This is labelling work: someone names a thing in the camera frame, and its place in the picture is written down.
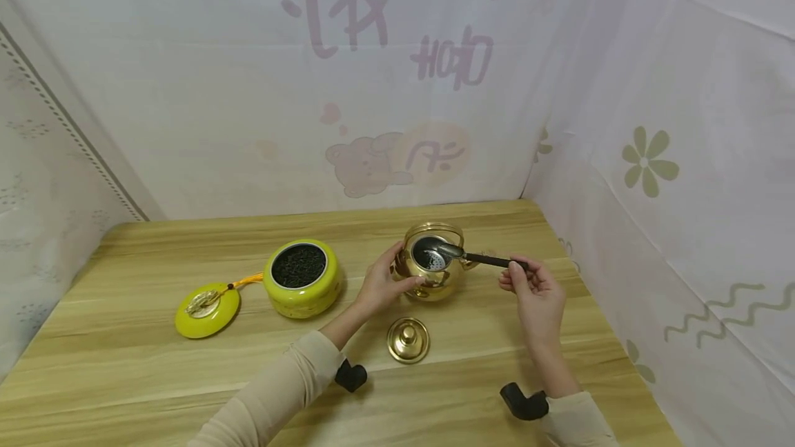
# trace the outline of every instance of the wood grain tabletop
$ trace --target wood grain tabletop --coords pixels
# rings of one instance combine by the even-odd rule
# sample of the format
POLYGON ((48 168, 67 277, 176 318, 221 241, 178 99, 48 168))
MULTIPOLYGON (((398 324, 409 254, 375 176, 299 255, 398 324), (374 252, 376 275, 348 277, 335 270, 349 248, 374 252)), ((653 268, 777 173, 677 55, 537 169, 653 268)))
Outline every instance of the wood grain tabletop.
MULTIPOLYGON (((499 201, 117 226, 0 386, 0 446, 185 445, 259 369, 343 310, 367 266, 420 221, 457 224, 471 252, 545 262, 569 296, 565 356, 618 440, 680 445, 539 208, 499 201), (298 238, 321 239, 340 259, 346 288, 330 310, 290 320, 252 284, 223 332, 179 336, 174 314, 190 291, 262 271, 298 238)), ((373 318, 345 349, 367 384, 354 394, 331 384, 272 446, 546 446, 539 425, 514 419, 499 396, 512 381, 525 394, 539 389, 499 269, 477 266, 448 299, 403 297, 373 318), (418 364, 399 364, 386 347, 403 316, 430 332, 418 364)))

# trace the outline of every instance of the beige sleeve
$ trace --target beige sleeve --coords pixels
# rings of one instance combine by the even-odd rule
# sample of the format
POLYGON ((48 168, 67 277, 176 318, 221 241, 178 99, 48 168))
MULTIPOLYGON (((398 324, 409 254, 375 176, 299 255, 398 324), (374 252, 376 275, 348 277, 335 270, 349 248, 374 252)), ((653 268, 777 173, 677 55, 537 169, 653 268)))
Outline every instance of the beige sleeve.
POLYGON ((549 414, 542 427, 549 441, 559 447, 618 447, 613 430, 589 393, 547 399, 549 414))
POLYGON ((304 335, 226 402, 188 447, 266 446, 323 393, 344 360, 322 333, 304 335))

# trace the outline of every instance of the lid knob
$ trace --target lid knob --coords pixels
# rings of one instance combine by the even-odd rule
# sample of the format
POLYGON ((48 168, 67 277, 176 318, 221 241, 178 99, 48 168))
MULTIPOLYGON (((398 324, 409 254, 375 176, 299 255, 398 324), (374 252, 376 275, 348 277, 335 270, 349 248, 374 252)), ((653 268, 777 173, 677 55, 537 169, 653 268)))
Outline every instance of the lid knob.
POLYGON ((417 339, 417 331, 414 330, 414 327, 406 325, 403 327, 403 331, 400 333, 400 339, 403 344, 411 346, 415 339, 417 339))

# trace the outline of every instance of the gold teapot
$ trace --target gold teapot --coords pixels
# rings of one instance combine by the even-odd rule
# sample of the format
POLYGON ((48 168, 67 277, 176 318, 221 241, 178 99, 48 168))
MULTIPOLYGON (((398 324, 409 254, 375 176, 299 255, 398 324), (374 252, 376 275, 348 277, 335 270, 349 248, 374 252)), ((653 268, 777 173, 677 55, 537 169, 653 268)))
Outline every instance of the gold teapot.
POLYGON ((394 280, 411 276, 422 276, 425 283, 406 292, 420 301, 438 301, 448 297, 464 279, 464 271, 475 268, 470 260, 446 258, 443 264, 434 263, 428 250, 433 250, 439 241, 464 247, 464 232, 447 223, 420 223, 409 228, 404 238, 403 249, 391 266, 394 280))

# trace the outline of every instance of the white fabric backdrop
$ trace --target white fabric backdrop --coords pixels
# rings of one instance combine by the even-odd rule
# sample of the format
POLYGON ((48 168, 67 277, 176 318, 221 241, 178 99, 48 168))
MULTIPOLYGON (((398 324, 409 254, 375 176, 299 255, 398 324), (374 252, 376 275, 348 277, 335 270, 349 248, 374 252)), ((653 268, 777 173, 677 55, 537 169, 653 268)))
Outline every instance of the white fabric backdrop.
POLYGON ((0 382, 105 231, 137 216, 111 183, 0 28, 0 382))
POLYGON ((791 446, 793 0, 593 3, 524 195, 686 445, 791 446))
POLYGON ((527 181, 686 445, 795 437, 793 0, 11 1, 110 141, 122 205, 527 181))

